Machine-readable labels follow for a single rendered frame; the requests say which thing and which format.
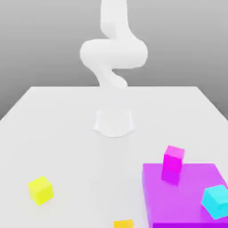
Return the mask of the small yellow cube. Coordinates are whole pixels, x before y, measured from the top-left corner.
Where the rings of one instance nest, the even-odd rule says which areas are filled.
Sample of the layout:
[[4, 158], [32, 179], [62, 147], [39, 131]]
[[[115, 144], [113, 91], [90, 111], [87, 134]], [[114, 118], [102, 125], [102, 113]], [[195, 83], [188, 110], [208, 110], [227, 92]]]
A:
[[52, 184], [44, 176], [29, 182], [28, 190], [31, 199], [38, 206], [53, 198]]

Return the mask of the small magenta cube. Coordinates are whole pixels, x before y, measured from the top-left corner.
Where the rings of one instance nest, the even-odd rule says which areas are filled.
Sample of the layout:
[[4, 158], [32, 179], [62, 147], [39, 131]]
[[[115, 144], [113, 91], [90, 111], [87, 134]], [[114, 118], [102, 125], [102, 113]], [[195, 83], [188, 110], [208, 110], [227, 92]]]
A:
[[168, 146], [163, 157], [161, 179], [169, 184], [178, 186], [183, 168], [185, 150]]

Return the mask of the small cyan cube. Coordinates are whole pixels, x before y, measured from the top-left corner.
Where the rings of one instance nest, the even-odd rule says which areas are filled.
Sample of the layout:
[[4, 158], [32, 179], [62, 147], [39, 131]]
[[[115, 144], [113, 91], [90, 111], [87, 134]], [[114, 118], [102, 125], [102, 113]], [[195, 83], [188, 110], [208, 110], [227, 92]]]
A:
[[228, 189], [216, 185], [204, 189], [201, 204], [215, 220], [228, 216]]

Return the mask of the small orange cube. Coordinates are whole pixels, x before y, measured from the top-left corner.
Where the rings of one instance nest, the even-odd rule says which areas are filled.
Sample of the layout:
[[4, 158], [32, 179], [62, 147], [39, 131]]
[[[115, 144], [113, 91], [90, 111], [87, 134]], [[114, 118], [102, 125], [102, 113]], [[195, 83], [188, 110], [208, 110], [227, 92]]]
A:
[[134, 228], [133, 220], [115, 221], [114, 228]]

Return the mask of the large purple box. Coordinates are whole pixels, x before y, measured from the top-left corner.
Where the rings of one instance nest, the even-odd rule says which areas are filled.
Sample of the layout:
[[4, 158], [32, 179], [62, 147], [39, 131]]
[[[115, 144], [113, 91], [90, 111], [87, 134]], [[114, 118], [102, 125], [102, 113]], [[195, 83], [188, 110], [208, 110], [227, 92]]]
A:
[[213, 219], [201, 204], [204, 189], [226, 185], [213, 163], [186, 163], [181, 173], [161, 163], [142, 166], [142, 186], [149, 228], [228, 228], [228, 216]]

